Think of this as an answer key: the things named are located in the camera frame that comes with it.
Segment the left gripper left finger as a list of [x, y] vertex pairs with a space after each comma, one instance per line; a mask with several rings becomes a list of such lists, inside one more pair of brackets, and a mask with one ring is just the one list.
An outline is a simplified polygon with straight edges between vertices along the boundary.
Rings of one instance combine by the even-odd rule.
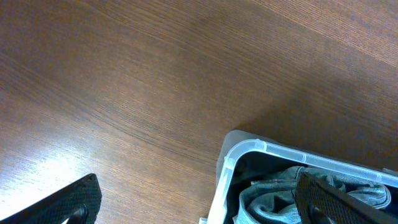
[[102, 194], [97, 176], [91, 173], [1, 220], [1, 223], [94, 224], [100, 210], [101, 199]]

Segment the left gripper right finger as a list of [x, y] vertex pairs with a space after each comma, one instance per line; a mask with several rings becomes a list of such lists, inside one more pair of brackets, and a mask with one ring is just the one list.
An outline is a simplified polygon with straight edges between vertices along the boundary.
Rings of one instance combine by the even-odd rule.
[[396, 224], [397, 218], [304, 172], [294, 193], [302, 224]]

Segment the light blue jeans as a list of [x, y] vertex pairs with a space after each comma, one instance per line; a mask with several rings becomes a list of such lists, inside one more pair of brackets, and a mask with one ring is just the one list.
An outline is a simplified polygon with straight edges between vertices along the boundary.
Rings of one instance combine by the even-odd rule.
[[294, 193], [300, 175], [308, 172], [326, 181], [342, 192], [376, 209], [391, 203], [389, 189], [380, 183], [344, 175], [317, 167], [293, 166], [280, 172], [267, 174], [254, 181], [239, 194], [238, 214], [235, 223], [300, 223]]

